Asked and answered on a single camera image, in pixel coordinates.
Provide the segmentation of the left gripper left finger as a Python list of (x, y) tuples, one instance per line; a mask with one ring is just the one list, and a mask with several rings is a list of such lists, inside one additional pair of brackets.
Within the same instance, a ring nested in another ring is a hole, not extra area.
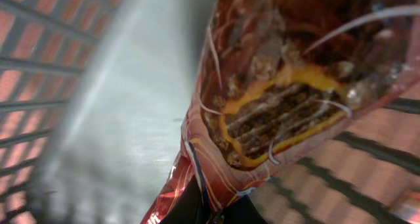
[(193, 177), (175, 207), (159, 222), (159, 224), (203, 224), (203, 200), (201, 190)]

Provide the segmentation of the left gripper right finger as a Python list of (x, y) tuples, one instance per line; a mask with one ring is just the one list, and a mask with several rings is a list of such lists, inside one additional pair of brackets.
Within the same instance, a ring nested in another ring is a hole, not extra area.
[(248, 196), (235, 201), (222, 214), (224, 224), (267, 224)]

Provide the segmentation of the red chocolate bar wrapper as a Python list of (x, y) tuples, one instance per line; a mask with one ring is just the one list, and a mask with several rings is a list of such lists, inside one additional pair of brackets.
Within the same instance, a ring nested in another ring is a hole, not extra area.
[(216, 0), (173, 168), (143, 223), (195, 177), (204, 221), (419, 81), (419, 0)]

